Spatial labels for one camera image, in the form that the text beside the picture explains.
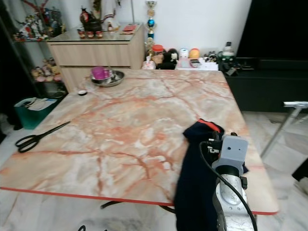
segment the tiled floor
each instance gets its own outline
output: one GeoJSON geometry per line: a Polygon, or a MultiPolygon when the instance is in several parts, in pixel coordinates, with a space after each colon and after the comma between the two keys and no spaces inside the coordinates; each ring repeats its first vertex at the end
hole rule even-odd
{"type": "MultiPolygon", "coordinates": [[[[273,135],[284,114],[244,112],[259,152],[273,135]]],[[[0,166],[15,150],[14,143],[29,130],[12,131],[0,145],[0,166]]],[[[281,210],[275,216],[258,216],[259,231],[308,230],[308,196],[291,177],[308,155],[308,120],[292,125],[264,160],[281,210]]],[[[175,217],[154,205],[121,203],[100,210],[104,201],[0,191],[1,231],[175,231],[175,217]]]]}

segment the black scissors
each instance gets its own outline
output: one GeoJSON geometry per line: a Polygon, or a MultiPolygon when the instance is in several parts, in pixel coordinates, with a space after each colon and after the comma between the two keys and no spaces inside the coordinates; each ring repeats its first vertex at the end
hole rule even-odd
{"type": "Polygon", "coordinates": [[[64,124],[61,124],[53,129],[50,129],[49,131],[46,131],[43,134],[40,135],[30,135],[30,136],[26,136],[21,138],[19,141],[17,141],[15,143],[16,147],[18,148],[18,151],[20,153],[25,153],[27,151],[29,151],[30,149],[34,148],[40,141],[40,139],[42,139],[43,137],[49,135],[50,133],[64,127],[65,125],[69,124],[71,121],[68,121],[64,124]]]}

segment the power cord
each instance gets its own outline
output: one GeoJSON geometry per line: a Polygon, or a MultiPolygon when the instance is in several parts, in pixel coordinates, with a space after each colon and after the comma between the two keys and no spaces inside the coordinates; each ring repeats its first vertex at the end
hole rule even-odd
{"type": "Polygon", "coordinates": [[[206,141],[203,141],[199,144],[199,149],[200,149],[200,154],[201,154],[201,158],[203,159],[203,161],[205,162],[206,166],[222,181],[225,183],[225,185],[227,185],[240,199],[240,201],[243,203],[245,209],[247,210],[247,213],[252,221],[252,225],[254,227],[254,231],[257,231],[257,223],[255,220],[254,215],[252,214],[250,208],[248,207],[248,204],[246,203],[246,201],[243,199],[243,197],[240,195],[240,193],[229,183],[227,182],[218,172],[216,172],[216,170],[214,170],[211,165],[206,161],[206,159],[203,156],[203,152],[202,152],[202,145],[203,144],[207,144],[206,141]]]}

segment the marble-pattern table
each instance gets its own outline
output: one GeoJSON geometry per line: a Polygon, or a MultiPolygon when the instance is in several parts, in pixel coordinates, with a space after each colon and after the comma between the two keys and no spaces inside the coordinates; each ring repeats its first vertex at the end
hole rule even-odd
{"type": "Polygon", "coordinates": [[[0,171],[3,190],[172,205],[188,146],[182,132],[198,118],[248,139],[248,203],[279,210],[273,186],[226,79],[216,71],[125,70],[112,88],[70,93],[34,130],[45,137],[16,152],[0,171]]]}

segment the purple cup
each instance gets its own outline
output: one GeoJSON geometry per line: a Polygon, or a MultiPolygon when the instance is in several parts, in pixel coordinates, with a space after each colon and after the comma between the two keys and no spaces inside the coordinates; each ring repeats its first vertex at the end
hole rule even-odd
{"type": "Polygon", "coordinates": [[[96,66],[96,67],[92,68],[91,72],[92,72],[94,78],[97,79],[97,80],[109,78],[109,70],[105,69],[102,66],[96,66]]]}

